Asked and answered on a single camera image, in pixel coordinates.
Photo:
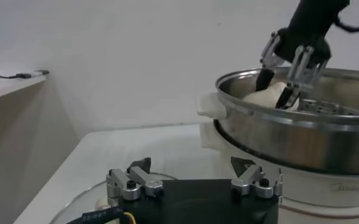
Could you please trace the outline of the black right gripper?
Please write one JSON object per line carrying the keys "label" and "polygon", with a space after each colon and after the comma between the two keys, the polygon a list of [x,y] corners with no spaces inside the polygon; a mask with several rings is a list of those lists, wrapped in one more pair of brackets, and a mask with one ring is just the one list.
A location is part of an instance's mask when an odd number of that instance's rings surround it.
{"label": "black right gripper", "polygon": [[349,4],[349,0],[299,1],[288,27],[273,32],[261,53],[255,90],[265,90],[285,60],[292,64],[275,107],[292,108],[301,95],[313,89],[331,57],[326,33]]}

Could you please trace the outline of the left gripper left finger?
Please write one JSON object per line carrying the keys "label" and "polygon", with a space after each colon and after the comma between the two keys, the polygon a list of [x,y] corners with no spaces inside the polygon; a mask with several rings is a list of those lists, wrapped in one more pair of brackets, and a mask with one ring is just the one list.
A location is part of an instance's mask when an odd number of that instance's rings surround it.
{"label": "left gripper left finger", "polygon": [[151,175],[151,158],[134,161],[125,170],[110,169],[106,176],[107,203],[116,206],[119,199],[137,201],[142,195],[160,199],[165,190],[162,180]]}

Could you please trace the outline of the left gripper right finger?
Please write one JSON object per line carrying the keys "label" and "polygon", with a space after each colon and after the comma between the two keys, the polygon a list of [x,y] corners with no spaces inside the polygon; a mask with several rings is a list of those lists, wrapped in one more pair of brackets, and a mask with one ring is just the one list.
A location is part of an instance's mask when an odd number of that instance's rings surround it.
{"label": "left gripper right finger", "polygon": [[262,200],[278,198],[283,200],[283,173],[281,168],[271,168],[266,173],[264,168],[250,159],[230,158],[235,177],[230,180],[231,193],[235,200],[254,194]]}

